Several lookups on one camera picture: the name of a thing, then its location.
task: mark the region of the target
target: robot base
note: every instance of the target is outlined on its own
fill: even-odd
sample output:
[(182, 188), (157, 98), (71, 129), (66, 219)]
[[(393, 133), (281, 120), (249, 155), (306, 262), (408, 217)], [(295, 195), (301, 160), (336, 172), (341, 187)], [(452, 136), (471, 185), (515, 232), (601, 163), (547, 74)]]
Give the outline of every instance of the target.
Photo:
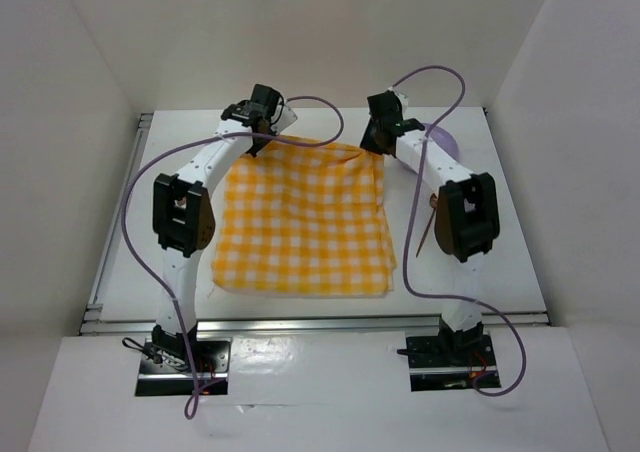
[[(153, 347), (145, 343), (145, 349)], [(161, 350), (155, 348), (157, 356), (150, 359), (141, 354), (136, 397), (157, 397), (172, 395), (191, 395), (193, 378), (189, 366)], [(193, 350), (198, 377), (202, 384), (212, 379), (222, 379), (204, 389), (201, 395), (227, 395), (229, 387), (230, 340), (198, 340)]]
[(482, 389), (500, 388), (500, 375), (489, 335), (483, 335), (470, 348), (444, 350), (441, 337), (407, 337), (407, 348), (398, 350), (409, 362), (411, 391), (455, 390), (472, 388), (480, 375)]

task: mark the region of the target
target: wire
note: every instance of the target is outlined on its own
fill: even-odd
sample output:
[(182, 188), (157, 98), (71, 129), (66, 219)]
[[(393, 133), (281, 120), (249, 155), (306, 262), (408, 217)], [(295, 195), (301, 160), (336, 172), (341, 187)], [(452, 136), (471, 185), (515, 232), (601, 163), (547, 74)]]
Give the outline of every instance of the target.
[(171, 302), (173, 303), (173, 308), (176, 312), (176, 317), (178, 318), (178, 323), (180, 324), (180, 333), (182, 334), (182, 339), (184, 340), (185, 348), (187, 351), (187, 361), (189, 363), (189, 368), (191, 370), (191, 377), (193, 380), (193, 393), (191, 394), (191, 396), (189, 397), (189, 399), (187, 400), (184, 406), (184, 416), (187, 418), (187, 420), (193, 419), (198, 411), (200, 392), (202, 390), (205, 390), (209, 386), (219, 382), (220, 380), (224, 380), (224, 379), (215, 379), (213, 381), (205, 383), (204, 385), (200, 385), (198, 380), (198, 372), (195, 366), (193, 350), (191, 349), (191, 344), (189, 343), (189, 339), (187, 336), (188, 331), (185, 326), (184, 317), (182, 316), (182, 311), (180, 310), (180, 304), (178, 303), (178, 299), (174, 294), (173, 290), (171, 290), (171, 287), (169, 286), (169, 284), (167, 284), (162, 279), (162, 277), (160, 277), (156, 272), (154, 272), (154, 270), (140, 256), (136, 248), (133, 246), (133, 243), (131, 242), (129, 229), (127, 227), (127, 216), (129, 214), (129, 205), (131, 202), (131, 196), (133, 194), (133, 190), (136, 184), (138, 183), (138, 181), (140, 180), (140, 178), (158, 162), (166, 159), (171, 155), (177, 154), (178, 152), (182, 152), (184, 150), (192, 149), (194, 147), (199, 147), (202, 145), (212, 144), (222, 139), (228, 139), (233, 137), (251, 137), (251, 138), (259, 138), (259, 139), (269, 139), (275, 142), (280, 142), (287, 145), (295, 145), (298, 147), (313, 148), (313, 147), (322, 147), (322, 146), (328, 145), (331, 142), (336, 141), (342, 135), (342, 131), (344, 130), (344, 118), (342, 117), (342, 114), (340, 113), (340, 111), (335, 105), (333, 105), (328, 100), (325, 100), (321, 97), (316, 97), (313, 95), (300, 95), (297, 97), (291, 97), (288, 100), (288, 102), (294, 102), (298, 100), (316, 100), (318, 102), (322, 102), (323, 104), (331, 108), (338, 116), (338, 120), (340, 122), (338, 132), (330, 139), (327, 139), (323, 142), (315, 142), (315, 143), (297, 142), (295, 140), (285, 139), (284, 137), (277, 137), (277, 136), (272, 136), (268, 134), (256, 134), (253, 132), (232, 132), (232, 133), (228, 133), (224, 135), (216, 135), (215, 137), (209, 137), (207, 139), (184, 144), (179, 147), (175, 147), (173, 149), (167, 150), (166, 152), (160, 154), (156, 158), (147, 162), (143, 167), (141, 167), (138, 173), (134, 176), (134, 178), (129, 183), (129, 186), (127, 187), (125, 194), (122, 197), (122, 204), (120, 209), (120, 227), (122, 229), (122, 237), (125, 241), (125, 244), (127, 245), (127, 248), (129, 249), (129, 252), (133, 256), (135, 261), (138, 262), (138, 264), (145, 270), (145, 272), (147, 272), (158, 284), (160, 284), (162, 288), (166, 291), (166, 293), (169, 295), (169, 297), (171, 298)]
[[(453, 75), (454, 77), (456, 77), (460, 82), (460, 95), (455, 100), (455, 102), (451, 105), (451, 107), (449, 107), (442, 115), (440, 115), (440, 117), (438, 117), (429, 127), (427, 127), (427, 130), (425, 132), (426, 138), (429, 137), (429, 134), (431, 134), (431, 131), (435, 129), (438, 126), (438, 124), (440, 124), (440, 122), (442, 122), (445, 118), (447, 118), (460, 105), (460, 103), (462, 102), (462, 99), (464, 98), (466, 88), (467, 88), (464, 82), (464, 79), (458, 72), (456, 72), (450, 67), (446, 67), (443, 65), (427, 65), (427, 66), (415, 69), (409, 72), (407, 75), (398, 79), (393, 84), (393, 87), (397, 87), (398, 85), (402, 84), (405, 80), (410, 79), (414, 75), (417, 75), (420, 72), (424, 72), (427, 70), (443, 70)], [(470, 302), (472, 304), (478, 304), (479, 306), (484, 307), (485, 309), (488, 309), (494, 314), (496, 314), (497, 316), (499, 316), (507, 325), (507, 327), (511, 329), (511, 332), (515, 337), (516, 342), (518, 342), (518, 347), (520, 348), (520, 354), (522, 356), (522, 365), (520, 367), (520, 373), (518, 374), (518, 377), (516, 378), (516, 380), (509, 387), (507, 387), (506, 389), (500, 390), (498, 392), (486, 392), (484, 390), (481, 390), (480, 387), (478, 386), (478, 379), (480, 378), (480, 376), (476, 377), (471, 383), (473, 388), (481, 395), (484, 395), (487, 397), (501, 397), (503, 395), (507, 395), (509, 392), (513, 391), (516, 387), (518, 387), (518, 385), (520, 385), (520, 383), (522, 382), (522, 379), (524, 378), (524, 375), (527, 371), (527, 351), (524, 348), (524, 344), (522, 342), (522, 338), (520, 337), (520, 334), (518, 333), (514, 325), (511, 323), (509, 318), (503, 312), (495, 308), (493, 305), (488, 304), (487, 302), (474, 299), (473, 297), (466, 297), (464, 295), (424, 294), (415, 290), (412, 287), (411, 282), (409, 281), (409, 250), (411, 248), (411, 236), (413, 235), (413, 227), (415, 225), (416, 213), (418, 210), (418, 199), (420, 197), (420, 189), (422, 188), (422, 175), (424, 172), (424, 166), (427, 159), (427, 142), (428, 140), (425, 140), (422, 143), (422, 154), (420, 155), (420, 165), (418, 167), (418, 178), (416, 180), (415, 192), (413, 194), (413, 204), (411, 205), (411, 214), (409, 216), (409, 226), (407, 227), (407, 235), (404, 241), (404, 251), (402, 254), (402, 279), (404, 281), (404, 286), (412, 295), (416, 297), (421, 297), (424, 299), (461, 300), (464, 302)]]
[(150, 360), (153, 360), (154, 362), (160, 355), (157, 352), (152, 352), (151, 350), (149, 350), (148, 347), (145, 347), (139, 342), (136, 342), (131, 337), (125, 337), (124, 339), (122, 339), (122, 345), (124, 345), (127, 349), (137, 350), (138, 352), (142, 353), (145, 357), (147, 357)]
[(176, 372), (179, 372), (181, 374), (184, 374), (186, 372), (189, 371), (189, 366), (188, 365), (176, 365), (175, 363), (171, 363), (169, 360), (167, 360), (166, 357), (163, 357), (164, 361), (163, 363), (167, 366), (167, 367), (171, 367), (173, 370), (175, 370)]
[(213, 380), (213, 374), (214, 374), (216, 369), (213, 366), (213, 361), (211, 360), (211, 357), (208, 357), (207, 360), (209, 362), (209, 373), (211, 374), (211, 380)]
[(280, 104), (280, 114), (278, 114), (278, 118), (276, 120), (269, 122), (270, 125), (277, 124), (282, 117), (282, 112), (284, 112), (284, 97), (282, 97), (282, 94), (280, 94), (280, 100), (282, 101), (282, 103)]
[(487, 367), (489, 367), (489, 364), (487, 364), (487, 361), (484, 359), (484, 357), (482, 357), (477, 350), (473, 351), (473, 355), (476, 356), (476, 358), (480, 361), (480, 363), (482, 364), (482, 372), (486, 372)]

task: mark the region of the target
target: white table surface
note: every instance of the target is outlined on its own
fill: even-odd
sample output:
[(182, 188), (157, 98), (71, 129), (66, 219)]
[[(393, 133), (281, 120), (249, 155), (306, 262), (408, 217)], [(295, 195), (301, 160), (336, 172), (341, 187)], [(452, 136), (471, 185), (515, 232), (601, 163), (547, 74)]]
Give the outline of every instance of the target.
[[(520, 327), (527, 375), (512, 394), (410, 392), (400, 332), (235, 338), (229, 395), (134, 397), (139, 354), (119, 337), (62, 342), (29, 452), (606, 452), (566, 329)], [(492, 331), (504, 385), (520, 356)]]
[[(433, 121), (445, 109), (423, 107), (409, 109), (408, 117)], [(321, 139), (335, 133), (337, 119), (328, 109), (296, 109), (299, 120), (286, 130), (289, 135)], [(358, 145), (368, 121), (365, 108), (343, 109), (345, 130), (340, 141)], [(147, 163), (160, 153), (186, 142), (211, 136), (221, 111), (160, 111), (153, 118), (142, 157)], [(506, 312), (544, 312), (540, 287), (531, 264), (522, 230), (509, 194), (493, 140), (479, 107), (461, 108), (441, 126), (458, 141), (461, 162), (472, 170), (489, 172), (496, 181), (501, 233), (488, 255), (481, 277), (484, 299)], [(129, 224), (131, 237), (141, 255), (157, 271), (161, 270), (162, 250), (151, 229), (152, 183), (161, 173), (173, 173), (195, 154), (181, 152), (154, 166), (143, 177), (131, 202)], [(394, 272), (395, 289), (382, 298), (310, 299), (274, 298), (228, 293), (214, 286), (210, 262), (215, 250), (216, 234), (203, 254), (198, 273), (196, 309), (200, 319), (302, 318), (348, 316), (437, 315), (438, 301), (411, 296), (402, 282), (400, 263), (409, 209), (414, 190), (415, 173), (406, 170), (393, 157), (385, 162), (385, 210), (398, 260)], [(428, 187), (423, 197), (414, 231), (415, 252), (430, 208)], [(212, 194), (218, 227), (223, 227), (224, 183)], [(420, 257), (411, 258), (410, 274), (414, 286), (429, 293), (451, 292), (453, 258), (444, 255), (430, 234)], [(119, 231), (115, 234), (100, 288), (98, 302), (104, 304), (102, 320), (154, 320), (160, 287), (131, 258)]]

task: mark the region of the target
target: checkered fabric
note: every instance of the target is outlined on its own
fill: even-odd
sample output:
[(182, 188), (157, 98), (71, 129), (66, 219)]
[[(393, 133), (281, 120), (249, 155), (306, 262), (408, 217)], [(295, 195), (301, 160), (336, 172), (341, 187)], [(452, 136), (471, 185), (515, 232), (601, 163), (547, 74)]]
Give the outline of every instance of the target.
[(381, 156), (335, 143), (271, 142), (242, 157), (227, 175), (214, 282), (259, 295), (385, 294), (396, 261), (383, 174)]

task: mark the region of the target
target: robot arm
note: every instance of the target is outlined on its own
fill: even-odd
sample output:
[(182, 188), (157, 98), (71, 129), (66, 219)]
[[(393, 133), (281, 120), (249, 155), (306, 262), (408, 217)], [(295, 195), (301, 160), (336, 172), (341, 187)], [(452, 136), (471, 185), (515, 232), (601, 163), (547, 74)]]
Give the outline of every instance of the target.
[[(422, 180), (438, 196), (435, 236), (442, 251), (457, 260), (455, 295), (479, 298), (479, 271), (484, 256), (500, 233), (495, 182), (490, 174), (475, 174), (447, 154), (416, 119), (404, 119), (406, 96), (389, 89), (368, 97), (371, 120), (360, 146), (397, 157), (418, 172), (424, 141), (427, 157)], [(477, 304), (447, 301), (441, 313), (441, 332), (454, 350), (475, 343), (483, 333)]]
[[(229, 106), (215, 136), (233, 133), (278, 135), (297, 120), (280, 93), (256, 85), (251, 99)], [(215, 232), (209, 192), (213, 192), (234, 162), (245, 153), (256, 155), (268, 140), (251, 136), (221, 138), (203, 147), (174, 175), (160, 174), (154, 183), (153, 230), (163, 252), (163, 280), (174, 292), (189, 342), (196, 343), (195, 291), (198, 264)], [(162, 304), (152, 342), (174, 357), (185, 359), (186, 350), (172, 299), (162, 294)]]

